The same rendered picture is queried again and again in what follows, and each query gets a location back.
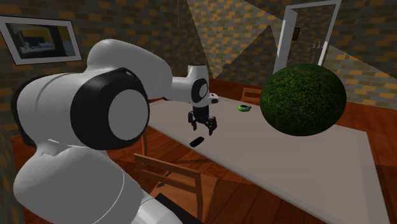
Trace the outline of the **white framed wall picture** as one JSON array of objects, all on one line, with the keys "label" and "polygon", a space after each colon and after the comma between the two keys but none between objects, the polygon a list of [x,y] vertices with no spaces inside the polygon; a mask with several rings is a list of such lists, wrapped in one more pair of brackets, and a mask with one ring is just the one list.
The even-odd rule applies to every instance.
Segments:
[{"label": "white framed wall picture", "polygon": [[16,65],[81,60],[69,20],[0,16],[0,33]]}]

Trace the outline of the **grey table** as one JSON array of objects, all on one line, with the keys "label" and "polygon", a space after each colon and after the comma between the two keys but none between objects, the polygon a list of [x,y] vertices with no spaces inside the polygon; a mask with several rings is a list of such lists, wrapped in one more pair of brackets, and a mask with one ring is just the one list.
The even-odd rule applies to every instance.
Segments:
[{"label": "grey table", "polygon": [[367,134],[334,125],[307,137],[274,129],[258,106],[222,97],[209,107],[210,132],[188,122],[190,104],[157,101],[149,125],[328,224],[390,224]]}]

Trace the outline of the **white door frame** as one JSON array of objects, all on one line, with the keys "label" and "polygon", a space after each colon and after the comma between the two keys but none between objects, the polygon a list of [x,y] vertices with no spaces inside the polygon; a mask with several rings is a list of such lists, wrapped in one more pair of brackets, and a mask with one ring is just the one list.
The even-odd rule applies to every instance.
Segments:
[{"label": "white door frame", "polygon": [[293,31],[296,24],[296,18],[298,13],[294,11],[294,9],[299,8],[310,8],[310,7],[317,7],[317,6],[328,6],[328,5],[335,5],[335,9],[333,11],[333,15],[330,21],[330,26],[328,28],[328,32],[326,34],[324,45],[322,47],[322,51],[319,57],[318,65],[322,66],[323,61],[325,58],[325,53],[327,47],[329,45],[330,36],[335,25],[335,21],[337,18],[338,11],[340,9],[342,0],[326,0],[326,1],[317,1],[311,3],[303,3],[303,4],[292,4],[287,5],[284,12],[284,18],[282,21],[282,29],[281,35],[279,38],[279,44],[277,47],[277,57],[275,59],[274,64],[274,71],[273,73],[278,72],[280,69],[286,67],[288,61],[288,54],[292,42]]}]

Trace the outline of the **dark green mossy ball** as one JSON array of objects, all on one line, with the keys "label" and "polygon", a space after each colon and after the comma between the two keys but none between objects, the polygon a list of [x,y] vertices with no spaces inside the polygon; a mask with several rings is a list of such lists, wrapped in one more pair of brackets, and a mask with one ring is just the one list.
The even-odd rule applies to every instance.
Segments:
[{"label": "dark green mossy ball", "polygon": [[294,64],[273,74],[260,94],[264,119],[290,136],[312,136],[343,115],[347,94],[339,77],[315,64]]}]

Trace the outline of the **wooden chair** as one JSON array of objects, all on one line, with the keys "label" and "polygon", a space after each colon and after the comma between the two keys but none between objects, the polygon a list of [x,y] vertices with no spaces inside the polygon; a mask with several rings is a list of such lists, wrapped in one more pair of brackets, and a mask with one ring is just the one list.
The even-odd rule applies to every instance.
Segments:
[{"label": "wooden chair", "polygon": [[[137,172],[140,175],[142,186],[145,186],[145,179],[154,179],[166,185],[171,185],[176,188],[185,190],[187,192],[192,192],[196,194],[197,197],[197,218],[202,221],[203,220],[203,195],[202,195],[202,182],[201,175],[199,171],[189,169],[180,165],[172,164],[169,162],[164,162],[162,160],[158,160],[155,158],[147,157],[140,154],[134,154]],[[195,180],[195,185],[191,185],[188,183],[184,183],[182,181],[168,178],[166,176],[157,174],[155,172],[148,171],[144,168],[144,165],[157,167],[160,169],[164,169],[166,171],[175,172]]]},{"label": "wooden chair", "polygon": [[260,94],[261,94],[260,89],[243,88],[241,101],[252,103],[255,105],[260,105]]}]

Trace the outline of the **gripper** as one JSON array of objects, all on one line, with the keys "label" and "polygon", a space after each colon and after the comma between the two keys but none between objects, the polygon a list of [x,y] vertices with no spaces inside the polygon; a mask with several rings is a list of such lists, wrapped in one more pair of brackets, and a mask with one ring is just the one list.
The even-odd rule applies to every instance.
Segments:
[{"label": "gripper", "polygon": [[210,136],[217,128],[216,117],[209,117],[209,106],[204,106],[201,108],[193,107],[193,111],[188,113],[188,122],[192,125],[194,131],[197,129],[197,123],[205,124],[205,126],[209,129]]}]

